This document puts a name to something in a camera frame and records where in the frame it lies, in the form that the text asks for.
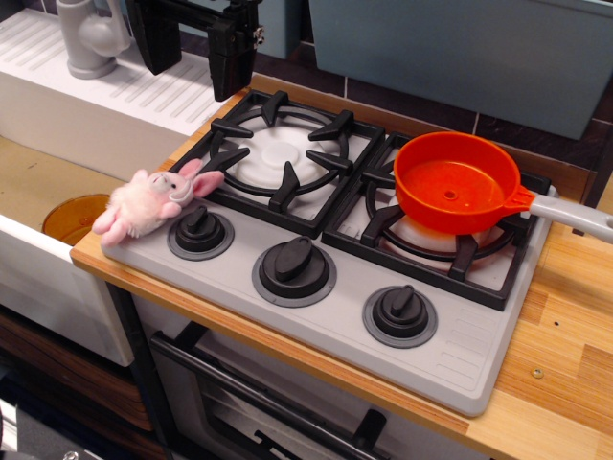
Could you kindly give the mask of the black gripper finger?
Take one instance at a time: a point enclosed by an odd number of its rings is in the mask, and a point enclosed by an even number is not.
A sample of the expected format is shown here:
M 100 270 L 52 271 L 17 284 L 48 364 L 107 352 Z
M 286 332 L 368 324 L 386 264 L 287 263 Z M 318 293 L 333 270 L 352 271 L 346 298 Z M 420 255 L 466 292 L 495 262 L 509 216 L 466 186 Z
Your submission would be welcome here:
M 130 26 L 146 68 L 159 75 L 182 59 L 179 24 L 165 17 L 130 18 Z
M 208 60 L 216 101 L 227 100 L 250 83 L 253 44 L 244 34 L 209 33 Z

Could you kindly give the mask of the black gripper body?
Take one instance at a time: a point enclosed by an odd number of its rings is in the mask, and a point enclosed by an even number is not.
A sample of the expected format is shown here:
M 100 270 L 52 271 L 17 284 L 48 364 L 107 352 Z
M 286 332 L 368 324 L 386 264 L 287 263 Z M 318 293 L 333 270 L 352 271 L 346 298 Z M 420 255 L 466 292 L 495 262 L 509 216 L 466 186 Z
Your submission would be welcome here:
M 257 48 L 264 42 L 263 26 L 259 21 L 261 1 L 231 1 L 222 11 L 196 4 L 194 1 L 126 1 L 128 18 L 159 16 L 202 32 L 211 29 L 230 30 L 244 34 Z

